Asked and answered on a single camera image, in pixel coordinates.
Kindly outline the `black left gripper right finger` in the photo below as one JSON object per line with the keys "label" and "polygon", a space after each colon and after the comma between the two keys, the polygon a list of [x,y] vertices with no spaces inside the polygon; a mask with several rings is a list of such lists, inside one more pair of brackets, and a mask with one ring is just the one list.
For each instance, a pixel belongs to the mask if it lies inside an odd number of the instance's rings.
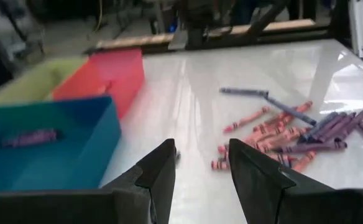
{"label": "black left gripper right finger", "polygon": [[248,223],[363,223],[363,189],[333,189],[238,139],[229,141],[229,163]]}

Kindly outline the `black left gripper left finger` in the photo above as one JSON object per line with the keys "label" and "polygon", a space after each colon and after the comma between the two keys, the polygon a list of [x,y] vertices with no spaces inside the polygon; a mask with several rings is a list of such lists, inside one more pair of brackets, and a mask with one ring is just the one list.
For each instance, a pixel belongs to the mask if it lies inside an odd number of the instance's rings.
{"label": "black left gripper left finger", "polygon": [[0,223],[168,223],[176,154],[166,139],[99,189],[0,193]]}

